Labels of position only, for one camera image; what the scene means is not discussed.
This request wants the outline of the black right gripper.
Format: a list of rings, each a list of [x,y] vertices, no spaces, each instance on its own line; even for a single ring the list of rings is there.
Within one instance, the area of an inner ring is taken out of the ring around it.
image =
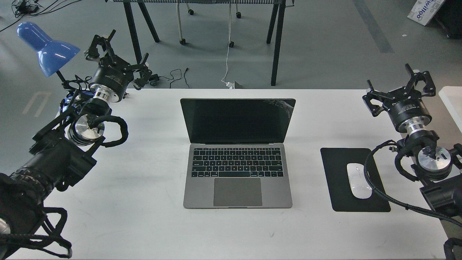
[[[432,117],[422,102],[422,97],[434,97],[436,95],[436,87],[429,71],[414,72],[409,64],[405,64],[405,69],[410,75],[409,82],[405,87],[384,93],[376,91],[368,79],[369,90],[362,97],[373,117],[377,117],[386,110],[395,130],[401,133],[407,132],[405,122],[412,118],[417,117],[423,120],[425,126],[431,122]],[[416,86],[421,81],[425,85],[422,91],[419,91]],[[372,100],[381,102],[381,105],[372,104]]]

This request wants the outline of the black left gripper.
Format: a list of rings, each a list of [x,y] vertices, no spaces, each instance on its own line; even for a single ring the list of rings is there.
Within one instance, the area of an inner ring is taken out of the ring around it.
[[[96,92],[98,87],[107,87],[114,92],[111,102],[120,102],[129,82],[133,81],[134,88],[141,90],[148,83],[152,76],[152,71],[146,64],[149,57],[148,53],[145,53],[141,63],[136,65],[131,65],[122,58],[116,57],[110,44],[110,40],[115,33],[116,30],[112,30],[106,38],[94,35],[89,48],[84,54],[86,60],[99,62],[99,67],[89,84],[91,91]],[[103,57],[100,57],[98,46],[101,46],[104,52]],[[133,72],[139,72],[140,77],[134,79]]]

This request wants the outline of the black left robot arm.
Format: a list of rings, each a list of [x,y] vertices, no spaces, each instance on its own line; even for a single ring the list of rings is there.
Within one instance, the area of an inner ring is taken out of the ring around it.
[[[66,80],[60,69],[79,48],[51,39],[34,23],[20,24],[17,34],[36,51],[43,73],[58,75],[68,94],[56,118],[33,137],[32,158],[11,175],[1,174],[1,259],[20,248],[70,258],[71,243],[61,236],[67,211],[45,207],[44,200],[54,189],[65,191],[82,180],[96,165],[99,147],[127,140],[128,126],[111,114],[110,104],[126,96],[130,83],[137,90],[147,84],[148,54],[132,65],[114,53],[115,30],[108,37],[95,35],[85,52],[87,60],[98,63],[94,76]]]

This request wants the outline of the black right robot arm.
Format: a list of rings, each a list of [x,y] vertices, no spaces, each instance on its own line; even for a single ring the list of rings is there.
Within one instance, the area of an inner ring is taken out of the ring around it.
[[[462,177],[460,174],[449,177],[453,166],[461,169],[461,144],[455,144],[452,149],[437,144],[437,133],[426,128],[432,117],[422,101],[423,97],[436,95],[432,76],[428,71],[415,72],[409,64],[405,68],[410,75],[409,82],[393,91],[377,91],[371,81],[367,81],[369,90],[362,98],[371,114],[376,117],[383,111],[387,112],[395,130],[406,134],[406,137],[397,142],[387,140],[368,154],[363,165],[365,180],[381,199],[461,226],[455,217],[460,217],[462,213]],[[397,153],[394,164],[398,173],[411,181],[422,183],[420,192],[429,209],[398,201],[372,183],[368,161],[378,150],[387,146]]]

